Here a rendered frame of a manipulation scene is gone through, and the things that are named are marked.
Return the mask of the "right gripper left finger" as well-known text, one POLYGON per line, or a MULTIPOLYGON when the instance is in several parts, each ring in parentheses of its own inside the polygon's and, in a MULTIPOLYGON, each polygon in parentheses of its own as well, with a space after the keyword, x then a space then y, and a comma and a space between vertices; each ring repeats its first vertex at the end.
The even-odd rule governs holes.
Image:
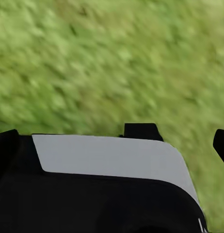
POLYGON ((21 148, 16 129, 0 133, 0 180, 21 148))

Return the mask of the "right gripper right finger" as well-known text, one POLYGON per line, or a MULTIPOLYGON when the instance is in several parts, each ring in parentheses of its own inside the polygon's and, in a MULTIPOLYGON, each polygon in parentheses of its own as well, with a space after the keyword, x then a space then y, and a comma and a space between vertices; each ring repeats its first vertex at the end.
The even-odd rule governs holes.
POLYGON ((217 129, 214 137, 213 147, 224 162, 224 130, 217 129))

